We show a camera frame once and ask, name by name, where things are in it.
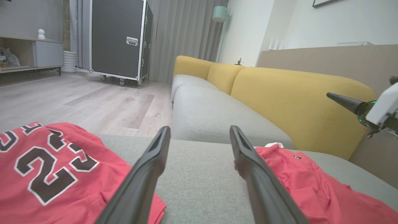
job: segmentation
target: green lampshade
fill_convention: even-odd
[[[225,22],[228,17],[228,9],[224,6],[216,6],[213,9],[212,19],[216,22]]]

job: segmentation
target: metal latch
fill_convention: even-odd
[[[138,45],[138,39],[135,38],[135,37],[126,37],[126,44],[137,46]]]

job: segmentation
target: beige partition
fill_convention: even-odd
[[[398,75],[398,45],[263,51],[258,67],[348,77],[368,85],[379,96],[390,86],[389,76]],[[398,188],[397,158],[398,139],[382,132],[362,139],[350,161]]]

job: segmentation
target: picture frame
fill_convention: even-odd
[[[333,2],[337,2],[337,1],[340,1],[340,0],[314,0],[314,3],[312,4],[312,6],[314,8],[318,8],[318,7],[321,7],[321,6],[324,6],[324,5],[333,3]]]

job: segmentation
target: white plant pot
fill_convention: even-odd
[[[64,66],[61,67],[61,72],[76,73],[76,59],[77,52],[64,51]]]

